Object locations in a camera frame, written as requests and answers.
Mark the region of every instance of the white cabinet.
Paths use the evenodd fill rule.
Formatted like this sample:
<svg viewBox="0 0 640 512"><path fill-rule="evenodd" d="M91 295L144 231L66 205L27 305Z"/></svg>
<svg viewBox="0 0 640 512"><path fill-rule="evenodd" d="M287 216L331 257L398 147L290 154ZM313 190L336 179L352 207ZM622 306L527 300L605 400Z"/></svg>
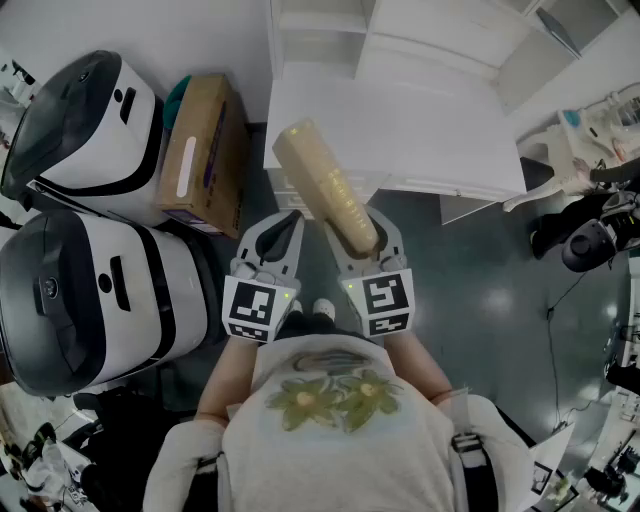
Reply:
<svg viewBox="0 0 640 512"><path fill-rule="evenodd" d="M536 10L565 24L580 50L626 5L266 1L275 80L264 166L282 208L300 199L271 146L304 117L317 124L366 200L380 187L486 201L525 192L506 116L576 59Z"/></svg>
<svg viewBox="0 0 640 512"><path fill-rule="evenodd" d="M353 78L372 9L365 0L271 0L274 77Z"/></svg>

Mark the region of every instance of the cable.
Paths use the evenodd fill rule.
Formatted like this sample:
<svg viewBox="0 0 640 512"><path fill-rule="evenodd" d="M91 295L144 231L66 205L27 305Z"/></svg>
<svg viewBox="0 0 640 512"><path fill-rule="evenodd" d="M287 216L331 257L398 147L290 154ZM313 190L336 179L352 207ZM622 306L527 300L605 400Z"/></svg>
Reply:
<svg viewBox="0 0 640 512"><path fill-rule="evenodd" d="M560 387L558 385L558 369L556 368L556 355L553 351L553 338L551 336L551 319L547 317L547 337L549 338L549 353L551 354L551 368L553 368L553 381L555 382L555 395L556 395L556 426L553 427L555 431L560 425Z"/></svg>
<svg viewBox="0 0 640 512"><path fill-rule="evenodd" d="M71 416L73 416L75 413L76 411L73 411L71 414L69 414L69 416L67 416L66 419L62 423L60 423L60 425L54 428L53 431L55 432L56 430L58 430L62 425L64 425L67 421L69 421L71 419Z"/></svg>
<svg viewBox="0 0 640 512"><path fill-rule="evenodd" d="M553 427L553 431L562 424L562 418L560 414L560 385L558 382L558 367L556 366L556 354L553 349L553 336L551 335L551 320L553 319L553 313L555 312L555 308L562 302L562 300L571 293L571 291L580 284L580 281L584 279L584 277L588 274L585 272L582 274L576 282L573 283L569 289L562 294L562 296L555 302L553 306L547 309L547 338L549 340L549 355L551 356L551 368L553 369L553 381L554 381L554 389L555 389L555 399L556 399L556 425Z"/></svg>
<svg viewBox="0 0 640 512"><path fill-rule="evenodd" d="M589 273L589 272L587 271L587 272L585 272L584 274L582 274L582 275L581 275L581 276L576 280L576 282L575 282L575 283L573 283L573 284L569 287L569 289L568 289L566 292L564 292L564 293L562 294L562 297L560 297L560 298L556 301L556 303L555 303L553 306L551 306L549 309L547 309L547 320L551 320L551 316L553 316L553 311L555 310L556 306L562 302L562 299L564 299L567 295L569 295L569 294L571 293L571 290L573 290L576 286L578 286L578 284L580 283L580 281L582 281L582 280L584 279L584 277L585 277L588 273Z"/></svg>
<svg viewBox="0 0 640 512"><path fill-rule="evenodd" d="M587 437L584 441L578 443L578 444L570 444L567 445L567 448L578 448L580 446L582 446L583 444L587 444L589 441L591 441L591 439L593 439L593 436L595 436L596 434L602 432L602 427L597 427L593 432L591 432L591 434L589 435L589 437Z"/></svg>
<svg viewBox="0 0 640 512"><path fill-rule="evenodd" d="M591 400L589 400L589 402L587 402L587 405L585 405L584 407L572 407L571 409L569 409L569 412L564 415L564 418L562 419L562 422L563 423L568 423L569 419L571 419L571 414L574 411L575 412L584 412L589 407L591 407L591 404L593 404L594 402L599 402L600 401L600 391L602 391L602 385L603 384L604 384L604 376L600 379L600 386L598 386L598 391L596 393L596 398L592 398Z"/></svg>

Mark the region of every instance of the button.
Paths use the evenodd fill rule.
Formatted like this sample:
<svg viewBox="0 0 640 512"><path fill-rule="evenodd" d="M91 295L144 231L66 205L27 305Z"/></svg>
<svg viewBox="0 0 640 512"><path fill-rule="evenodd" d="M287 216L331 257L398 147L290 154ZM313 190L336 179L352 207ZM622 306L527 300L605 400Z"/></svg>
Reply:
<svg viewBox="0 0 640 512"><path fill-rule="evenodd" d="M578 256L585 256L590 249L589 239L584 235L577 235L571 240L571 250Z"/></svg>
<svg viewBox="0 0 640 512"><path fill-rule="evenodd" d="M98 276L98 286L104 293L109 293L113 288L111 278L107 274L100 274Z"/></svg>
<svg viewBox="0 0 640 512"><path fill-rule="evenodd" d="M55 299L58 296L58 281L55 278L50 277L44 282L44 293L50 299Z"/></svg>

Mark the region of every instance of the gray floor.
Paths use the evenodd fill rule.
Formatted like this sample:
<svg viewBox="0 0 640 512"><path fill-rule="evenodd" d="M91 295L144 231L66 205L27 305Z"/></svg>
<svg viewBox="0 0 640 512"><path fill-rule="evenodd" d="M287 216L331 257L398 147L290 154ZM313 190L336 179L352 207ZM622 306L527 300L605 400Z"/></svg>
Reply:
<svg viewBox="0 0 640 512"><path fill-rule="evenodd" d="M254 136L244 229L277 211L262 171L263 141ZM381 190L370 204L403 233L414 275L418 337L455 386L489 397L536 441L544 440L557 423L546 310L578 275L562 265L557 248L542 261L533 259L528 230L541 213L557 211L558 200L529 203L509 214L493 205L444 227L438 196ZM237 242L217 238L213 243L226 267ZM355 327L336 285L329 246L315 222L305 227L298 277L306 308L315 298L327 297L336 305L338 324ZM627 320L628 295L627 259L618 256L611 270L605 265L591 271L558 306L552 333L561 417L608 389L601 379L603 347L615 322L614 309L622 323ZM195 406L220 350L221 345L202 347L163 370L168 408ZM153 371L136 381L151 388ZM605 406L593 404L571 414L576 431L561 469L584 469L606 413Z"/></svg>

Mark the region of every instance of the backpack strap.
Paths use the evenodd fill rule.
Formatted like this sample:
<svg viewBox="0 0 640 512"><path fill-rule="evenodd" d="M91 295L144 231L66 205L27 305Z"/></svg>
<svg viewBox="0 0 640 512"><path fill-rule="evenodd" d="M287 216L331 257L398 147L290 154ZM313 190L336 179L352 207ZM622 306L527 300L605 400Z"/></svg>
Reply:
<svg viewBox="0 0 640 512"><path fill-rule="evenodd" d="M205 504L207 510L218 512L218 481L223 457L224 454L220 452L198 462L182 512L199 512Z"/></svg>
<svg viewBox="0 0 640 512"><path fill-rule="evenodd" d="M455 435L449 449L456 512L498 512L496 477L482 440L472 432L467 390L451 397Z"/></svg>

